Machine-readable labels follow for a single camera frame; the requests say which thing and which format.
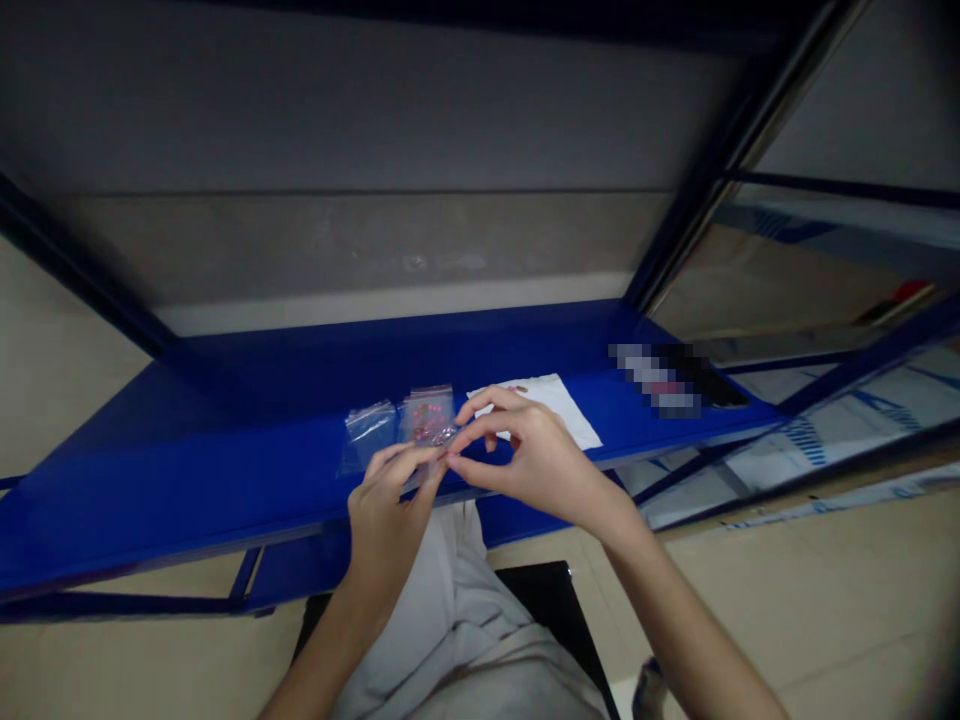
shelf board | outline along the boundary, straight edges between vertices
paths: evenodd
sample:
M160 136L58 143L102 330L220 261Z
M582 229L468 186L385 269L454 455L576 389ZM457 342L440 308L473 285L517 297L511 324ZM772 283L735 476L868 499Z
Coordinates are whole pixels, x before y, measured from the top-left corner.
M459 404L557 372L603 440L587 453L602 468L780 419L752 396L657 419L607 344L671 341L619 300L184 340L0 502L0 597L317 533L345 517L359 481L336 475L347 411L411 387L451 382ZM471 493L452 473L442 487L447 500Z

person's left hand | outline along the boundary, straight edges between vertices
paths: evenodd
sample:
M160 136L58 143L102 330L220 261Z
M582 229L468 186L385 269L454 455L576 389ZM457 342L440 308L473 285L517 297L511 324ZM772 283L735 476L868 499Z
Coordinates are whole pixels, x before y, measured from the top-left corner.
M400 491L420 465L442 453L442 448L410 443L384 448L347 501L353 547L344 585L384 625L410 576L446 461L437 463L412 500L401 503Z

plastic zip bag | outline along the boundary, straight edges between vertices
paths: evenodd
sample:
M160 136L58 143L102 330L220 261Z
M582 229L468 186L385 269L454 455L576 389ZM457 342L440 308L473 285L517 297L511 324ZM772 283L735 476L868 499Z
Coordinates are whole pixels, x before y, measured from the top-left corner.
M421 465L403 486L403 492L419 488L436 470L437 463L453 438L460 432L453 412L453 387L435 385L410 391L400 404L400 440L421 447L437 447L441 451L430 462Z
M397 410L389 400L351 410L344 425L346 436L337 475L364 472L374 453L397 440Z

person's right hand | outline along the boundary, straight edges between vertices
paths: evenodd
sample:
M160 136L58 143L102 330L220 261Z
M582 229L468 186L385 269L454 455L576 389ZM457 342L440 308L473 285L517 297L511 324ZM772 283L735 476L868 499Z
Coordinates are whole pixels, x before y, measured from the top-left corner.
M463 425L478 410L494 410L467 425L449 448L447 462L471 485L516 498L597 535L613 506L629 498L577 447L563 420L546 405L491 385L470 398L457 415ZM508 431L513 460L496 466L460 457L467 445L486 439L487 451L496 446L496 434ZM630 511L636 509L630 504Z

wrist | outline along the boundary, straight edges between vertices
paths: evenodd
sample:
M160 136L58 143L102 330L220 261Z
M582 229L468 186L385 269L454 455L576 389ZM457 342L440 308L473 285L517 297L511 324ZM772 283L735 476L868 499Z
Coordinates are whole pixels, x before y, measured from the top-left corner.
M592 527L584 529L604 547L616 552L635 548L647 536L653 538L633 498L619 485L608 481L595 507Z
M387 626L399 599L399 595L393 597L384 592L382 583L358 572L352 563L334 593L335 598L338 596L359 626L370 631L372 640Z

